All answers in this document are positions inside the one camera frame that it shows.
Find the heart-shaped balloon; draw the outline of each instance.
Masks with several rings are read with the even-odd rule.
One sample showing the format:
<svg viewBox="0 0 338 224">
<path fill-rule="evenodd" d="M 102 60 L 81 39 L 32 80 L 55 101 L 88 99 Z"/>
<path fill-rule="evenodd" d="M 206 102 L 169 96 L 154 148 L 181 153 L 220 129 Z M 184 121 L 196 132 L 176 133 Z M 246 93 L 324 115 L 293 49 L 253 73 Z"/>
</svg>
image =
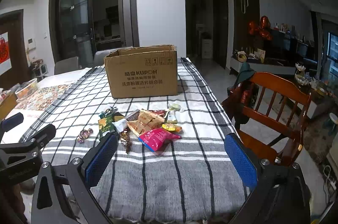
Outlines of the heart-shaped balloon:
<svg viewBox="0 0 338 224">
<path fill-rule="evenodd" d="M 249 29 L 248 32 L 250 35 L 256 35 L 259 32 L 259 26 L 257 23 L 255 23 L 254 21 L 250 21 L 249 22 Z"/>
<path fill-rule="evenodd" d="M 260 22 L 261 29 L 263 28 L 270 28 L 271 24 L 269 22 L 269 19 L 267 16 L 262 16 L 261 17 L 261 22 Z"/>
<path fill-rule="evenodd" d="M 261 29 L 259 31 L 259 34 L 264 38 L 267 39 L 269 41 L 271 41 L 273 39 L 272 35 L 270 34 L 269 31 L 267 31 L 266 29 Z"/>
</svg>

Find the dark wooden door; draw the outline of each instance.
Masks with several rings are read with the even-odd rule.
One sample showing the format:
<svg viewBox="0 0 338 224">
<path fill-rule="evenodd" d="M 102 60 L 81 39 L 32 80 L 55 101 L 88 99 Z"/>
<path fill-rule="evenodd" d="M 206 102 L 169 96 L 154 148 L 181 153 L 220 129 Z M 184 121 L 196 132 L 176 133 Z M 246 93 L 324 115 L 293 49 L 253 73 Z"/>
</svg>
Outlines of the dark wooden door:
<svg viewBox="0 0 338 224">
<path fill-rule="evenodd" d="M 25 52 L 22 26 L 23 11 L 13 11 L 0 16 L 0 34 L 8 32 L 11 68 L 0 75 L 0 88 L 9 89 L 17 83 L 30 80 L 30 73 Z"/>
<path fill-rule="evenodd" d="M 228 51 L 228 0 L 213 0 L 214 37 L 213 59 L 225 69 Z"/>
<path fill-rule="evenodd" d="M 246 50 L 253 47 L 252 38 L 248 34 L 248 23 L 259 24 L 259 0 L 234 0 L 234 46 L 233 49 Z"/>
</svg>

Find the gray and white plaid tablecloth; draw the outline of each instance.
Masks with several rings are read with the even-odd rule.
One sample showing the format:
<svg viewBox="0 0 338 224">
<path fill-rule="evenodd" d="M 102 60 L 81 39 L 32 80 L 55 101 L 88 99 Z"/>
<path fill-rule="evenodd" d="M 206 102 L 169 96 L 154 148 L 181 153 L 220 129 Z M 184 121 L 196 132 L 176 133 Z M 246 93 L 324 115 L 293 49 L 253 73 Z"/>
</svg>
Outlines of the gray and white plaid tablecloth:
<svg viewBox="0 0 338 224">
<path fill-rule="evenodd" d="M 136 109 L 180 104 L 176 117 L 184 131 L 181 139 L 157 155 L 131 133 L 129 154 L 119 144 L 91 191 L 110 217 L 132 221 L 186 222 L 232 214 L 247 195 L 224 151 L 224 137 L 234 128 L 196 67 L 179 63 L 177 71 L 176 96 L 114 99 L 104 66 L 93 68 L 46 109 L 21 141 L 52 123 L 56 136 L 42 150 L 43 159 L 52 165 L 67 164 L 97 144 L 98 114 L 109 106 L 127 115 Z M 76 137 L 88 128 L 94 133 L 79 144 Z"/>
</svg>

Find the red decoration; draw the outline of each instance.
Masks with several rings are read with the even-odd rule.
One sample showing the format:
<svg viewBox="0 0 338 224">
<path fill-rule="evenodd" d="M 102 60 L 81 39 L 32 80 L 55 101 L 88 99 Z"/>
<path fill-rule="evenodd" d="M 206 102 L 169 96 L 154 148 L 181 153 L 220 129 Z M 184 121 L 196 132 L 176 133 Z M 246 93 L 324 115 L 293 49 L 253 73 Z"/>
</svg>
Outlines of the red decoration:
<svg viewBox="0 0 338 224">
<path fill-rule="evenodd" d="M 4 38 L 0 39 L 0 63 L 10 58 L 10 50 L 8 48 L 8 42 L 5 42 Z"/>
<path fill-rule="evenodd" d="M 267 39 L 269 41 L 271 41 L 273 39 L 273 37 L 271 36 L 270 32 L 267 31 L 266 29 L 261 29 L 259 31 L 259 34 L 264 38 Z"/>
<path fill-rule="evenodd" d="M 260 22 L 261 29 L 263 28 L 270 28 L 271 24 L 269 22 L 269 19 L 267 16 L 262 16 L 261 17 L 261 22 Z"/>
<path fill-rule="evenodd" d="M 249 34 L 256 35 L 259 32 L 259 26 L 254 21 L 249 22 Z"/>
</svg>

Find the yellow snack packet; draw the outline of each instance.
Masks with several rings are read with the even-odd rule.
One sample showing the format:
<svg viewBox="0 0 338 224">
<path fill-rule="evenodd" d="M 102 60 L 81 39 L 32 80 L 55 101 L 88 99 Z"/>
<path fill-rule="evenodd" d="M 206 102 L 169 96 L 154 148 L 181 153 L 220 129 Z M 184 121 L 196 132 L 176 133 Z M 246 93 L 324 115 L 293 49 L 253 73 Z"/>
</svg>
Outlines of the yellow snack packet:
<svg viewBox="0 0 338 224">
<path fill-rule="evenodd" d="M 166 129 L 167 131 L 175 131 L 175 132 L 179 132 L 182 130 L 181 126 L 175 125 L 175 124 L 171 124 L 171 123 L 167 123 L 167 124 L 162 124 L 162 128 Z"/>
</svg>

